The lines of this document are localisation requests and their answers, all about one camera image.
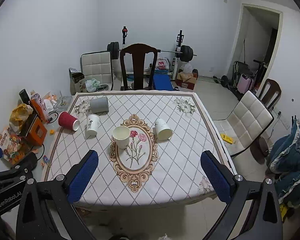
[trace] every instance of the doorway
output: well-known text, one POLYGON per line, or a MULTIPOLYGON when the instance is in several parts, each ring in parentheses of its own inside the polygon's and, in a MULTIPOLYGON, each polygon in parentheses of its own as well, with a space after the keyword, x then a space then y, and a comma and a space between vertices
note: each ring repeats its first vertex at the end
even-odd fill
MULTIPOLYGON (((234 65, 239 62, 251 80, 249 90, 257 93, 268 77, 274 61, 282 27, 282 12, 269 8, 243 4, 237 43, 227 76, 234 78, 234 65)), ((235 76, 238 83, 241 74, 235 76)))

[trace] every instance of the paper cup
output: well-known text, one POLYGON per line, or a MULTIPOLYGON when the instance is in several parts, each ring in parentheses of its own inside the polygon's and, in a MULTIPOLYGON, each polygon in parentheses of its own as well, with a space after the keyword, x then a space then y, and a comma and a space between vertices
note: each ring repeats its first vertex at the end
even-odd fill
POLYGON ((106 96, 90 101, 90 109, 93 113, 109 111, 108 98, 106 96))
POLYGON ((87 117, 87 135, 97 135, 100 125, 100 117, 96 114, 89 114, 87 117))
POLYGON ((157 132, 157 137, 159 140, 167 140, 172 136, 172 130, 166 124, 166 122, 158 118, 155 122, 155 130, 157 132))
POLYGON ((112 136, 120 149, 126 149, 130 142, 130 129, 126 126, 114 128, 112 136))
POLYGON ((59 115, 58 123, 61 127, 73 131, 77 131, 80 127, 80 121, 66 111, 59 115))

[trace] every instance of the diamond pattern tablecloth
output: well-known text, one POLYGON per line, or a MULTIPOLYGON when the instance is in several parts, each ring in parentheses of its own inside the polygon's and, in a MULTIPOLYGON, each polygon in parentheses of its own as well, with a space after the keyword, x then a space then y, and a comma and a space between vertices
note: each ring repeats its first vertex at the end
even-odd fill
POLYGON ((98 153, 99 164, 85 189, 78 206, 98 209, 111 205, 165 205, 167 203, 190 203, 214 194, 200 166, 200 155, 210 150, 221 163, 225 156, 218 135, 211 130, 211 120, 195 93, 163 91, 111 91, 77 94, 69 112, 76 116, 74 105, 84 100, 107 96, 109 112, 100 114, 101 126, 97 136, 87 137, 87 116, 78 116, 81 127, 77 131, 60 129, 50 151, 51 168, 44 173, 45 180, 66 174, 78 163, 89 149, 98 153), (176 99, 185 99, 195 106, 191 116, 178 110, 176 99), (170 140, 157 140, 159 159, 146 182, 134 193, 122 182, 110 160, 112 131, 124 120, 136 114, 154 127, 155 120, 164 119, 173 130, 170 140))

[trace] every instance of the white wall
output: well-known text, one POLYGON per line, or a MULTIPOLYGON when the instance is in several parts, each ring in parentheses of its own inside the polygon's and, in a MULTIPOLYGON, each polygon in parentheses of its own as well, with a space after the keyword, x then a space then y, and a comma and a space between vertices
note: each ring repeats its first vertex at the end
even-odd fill
POLYGON ((230 64, 228 72, 227 72, 227 76, 228 76, 229 79, 232 78, 234 62, 239 61, 239 59, 240 59, 241 52, 242 52, 242 49, 243 49, 244 39, 247 36, 250 16, 251 16, 251 14, 248 11, 248 9, 243 7, 242 15, 241 15, 241 23, 239 23, 240 24, 240 29, 239 29, 237 44, 235 46, 233 57, 232 57, 232 60, 231 60, 231 64, 230 64))
POLYGON ((0 132, 19 92, 70 95, 69 67, 97 50, 98 0, 5 0, 0 7, 0 132))
MULTIPOLYGON (((268 49, 272 29, 266 29, 262 25, 260 25, 258 20, 249 11, 248 15, 249 24, 245 36, 245 61, 252 71, 256 71, 259 67, 259 64, 253 62, 253 60, 264 60, 268 49)), ((242 47, 239 61, 244 62, 244 47, 242 47)))
MULTIPOLYGON (((100 50, 106 49, 111 41, 122 43, 124 25, 128 29, 128 45, 140 42, 173 51, 177 34, 183 30, 183 44, 191 46, 198 55, 191 64, 199 70, 199 75, 223 75, 238 25, 241 0, 227 0, 227 3, 224 0, 99 0, 99 3, 102 3, 98 25, 100 50)), ((170 53, 163 55, 173 57, 170 53)))
MULTIPOLYGON (((278 111, 290 123, 291 116, 300 119, 300 12, 290 8, 261 0, 242 0, 242 3, 255 4, 283 12, 282 32, 279 47, 268 78, 278 82, 282 90, 276 104, 278 111)), ((286 130, 279 121, 271 141, 289 134, 291 127, 286 130)))

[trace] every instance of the pink suitcase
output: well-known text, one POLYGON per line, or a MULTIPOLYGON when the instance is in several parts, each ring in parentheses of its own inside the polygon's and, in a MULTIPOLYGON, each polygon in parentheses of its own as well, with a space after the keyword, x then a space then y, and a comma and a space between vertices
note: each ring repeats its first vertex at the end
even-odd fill
POLYGON ((253 82, 252 78, 242 74, 237 84, 237 90, 240 93, 245 94, 249 89, 252 88, 253 86, 252 82, 253 82))

